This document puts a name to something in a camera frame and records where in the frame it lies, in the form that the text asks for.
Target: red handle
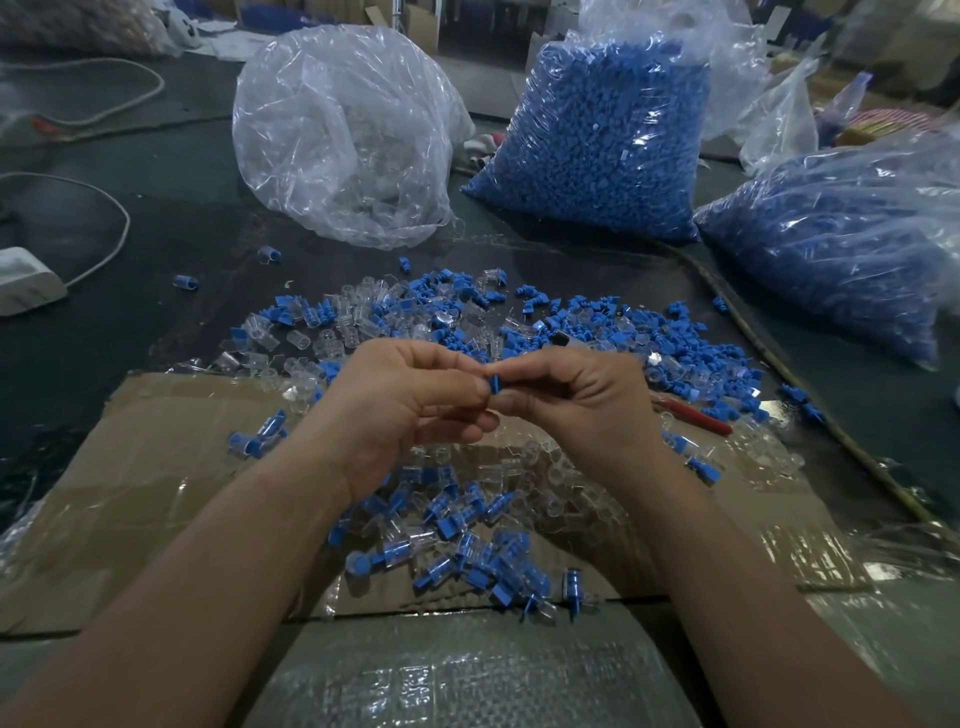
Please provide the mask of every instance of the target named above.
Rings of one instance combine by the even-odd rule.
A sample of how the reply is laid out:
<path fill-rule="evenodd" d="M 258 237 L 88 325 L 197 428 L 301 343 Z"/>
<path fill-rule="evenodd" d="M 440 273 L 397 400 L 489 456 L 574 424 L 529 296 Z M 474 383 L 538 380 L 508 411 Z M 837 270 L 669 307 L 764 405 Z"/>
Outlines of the red handle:
<path fill-rule="evenodd" d="M 713 432 L 722 437 L 729 437 L 733 434 L 733 428 L 728 423 L 722 423 L 709 415 L 705 415 L 699 409 L 691 407 L 689 404 L 671 400 L 669 397 L 658 397 L 657 395 L 650 395 L 650 399 L 664 409 L 673 412 L 678 420 L 683 420 L 685 423 L 695 425 L 701 429 L 705 429 L 707 432 Z"/>

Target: plastic wrap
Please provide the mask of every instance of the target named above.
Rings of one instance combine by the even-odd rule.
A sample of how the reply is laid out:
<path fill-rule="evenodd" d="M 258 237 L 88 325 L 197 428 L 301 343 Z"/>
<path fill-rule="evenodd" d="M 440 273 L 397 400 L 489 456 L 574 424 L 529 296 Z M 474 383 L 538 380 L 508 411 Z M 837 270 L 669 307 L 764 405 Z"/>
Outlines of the plastic wrap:
<path fill-rule="evenodd" d="M 660 18 L 547 43 L 507 139 L 464 192 L 494 205 L 671 240 L 696 236 L 691 200 L 709 66 Z"/>
<path fill-rule="evenodd" d="M 956 303 L 960 133 L 900 132 L 759 175 L 697 210 L 701 231 L 803 310 L 932 368 Z"/>
<path fill-rule="evenodd" d="M 751 177 L 819 148 L 806 91 L 806 78 L 817 65 L 816 59 L 803 59 L 781 83 L 757 98 L 737 122 L 731 136 L 741 145 L 740 163 Z"/>
<path fill-rule="evenodd" d="M 416 245 L 450 222 L 453 145 L 473 132 L 442 69 L 387 28 L 288 33 L 237 82 L 244 181 L 270 209 L 354 245 Z"/>
<path fill-rule="evenodd" d="M 753 24 L 743 0 L 584 0 L 580 32 L 616 34 L 634 22 L 641 5 L 666 18 L 664 30 L 683 34 L 706 49 L 711 80 L 701 138 L 719 136 L 770 81 L 763 26 Z"/>
<path fill-rule="evenodd" d="M 8 0 L 0 4 L 0 43 L 108 56 L 174 50 L 148 0 Z"/>

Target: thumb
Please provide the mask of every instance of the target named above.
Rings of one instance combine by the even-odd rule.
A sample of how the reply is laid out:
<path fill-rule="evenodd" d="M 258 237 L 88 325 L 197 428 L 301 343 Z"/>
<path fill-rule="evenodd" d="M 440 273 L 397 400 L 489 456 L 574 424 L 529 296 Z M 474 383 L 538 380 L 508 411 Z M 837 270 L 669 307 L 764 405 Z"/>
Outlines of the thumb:
<path fill-rule="evenodd" d="M 556 438 L 555 430 L 563 427 L 563 411 L 570 406 L 561 400 L 529 387 L 510 387 L 490 398 L 490 409 L 507 417 L 526 420 Z"/>

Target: electric cable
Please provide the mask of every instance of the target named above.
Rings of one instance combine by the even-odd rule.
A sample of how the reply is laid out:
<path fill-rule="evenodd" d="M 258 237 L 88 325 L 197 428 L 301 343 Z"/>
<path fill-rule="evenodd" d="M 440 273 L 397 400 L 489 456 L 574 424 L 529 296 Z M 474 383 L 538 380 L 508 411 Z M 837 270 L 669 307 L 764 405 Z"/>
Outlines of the electric cable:
<path fill-rule="evenodd" d="M 95 185 L 93 185 L 93 184 L 90 184 L 90 183 L 88 183 L 88 182 L 80 182 L 79 180 L 71 180 L 71 179 L 69 179 L 69 178 L 67 178 L 67 177 L 58 177 L 57 175 L 46 175 L 46 174 L 42 174 L 42 173 L 40 173 L 40 172 L 3 172 L 3 173 L 0 173 L 0 181 L 6 180 L 6 179 L 11 178 L 11 177 L 35 177 L 35 178 L 42 178 L 42 179 L 46 179 L 46 180 L 56 180 L 56 181 L 58 181 L 58 182 L 69 182 L 70 184 L 78 184 L 80 187 L 86 187 L 87 189 L 92 189 L 92 190 L 95 190 L 95 191 L 99 192 L 99 193 L 102 194 L 104 197 L 106 197 L 108 200 L 110 200 L 112 203 L 114 203 L 114 204 L 117 206 L 117 208 L 123 213 L 123 216 L 124 216 L 124 219 L 125 219 L 124 226 L 123 226 L 123 231 L 120 233 L 120 239 L 117 241 L 117 244 L 113 247 L 113 250 L 111 250 L 111 251 L 110 251 L 100 262 L 98 262 L 96 265 L 94 265 L 94 266 L 86 269 L 85 271 L 83 271 L 81 274 L 79 274 L 79 275 L 76 276 L 75 278 L 67 281 L 67 282 L 64 284 L 67 288 L 69 288 L 71 285 L 75 285 L 76 283 L 79 283 L 81 280 L 85 279 L 85 278 L 86 278 L 87 276 L 89 276 L 90 274 L 95 273 L 96 271 L 99 271 L 101 268 L 103 268 L 105 265 L 107 265 L 111 260 L 113 260 L 113 259 L 117 256 L 118 253 L 120 253 L 121 249 L 124 247 L 124 244 L 127 242 L 127 234 L 130 232 L 130 222 L 131 222 L 130 213 L 127 212 L 127 209 L 126 209 L 125 207 L 123 207 L 123 206 L 117 201 L 117 199 L 116 199 L 115 197 L 113 197 L 113 195 L 111 195 L 109 192 L 106 192 L 106 191 L 102 190 L 100 187 L 97 187 L 97 186 L 95 186 Z"/>

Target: bag of blue plastic parts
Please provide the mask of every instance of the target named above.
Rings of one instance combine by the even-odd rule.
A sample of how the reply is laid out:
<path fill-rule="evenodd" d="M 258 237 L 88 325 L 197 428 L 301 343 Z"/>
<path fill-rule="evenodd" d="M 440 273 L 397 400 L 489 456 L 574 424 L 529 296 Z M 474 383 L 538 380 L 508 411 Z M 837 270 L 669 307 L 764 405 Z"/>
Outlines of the bag of blue plastic parts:
<path fill-rule="evenodd" d="M 506 140 L 463 191 L 515 212 L 694 238 L 709 88 L 708 64 L 669 40 L 547 43 Z"/>
<path fill-rule="evenodd" d="M 936 367 L 960 291 L 960 123 L 792 159 L 694 219 L 789 302 Z"/>

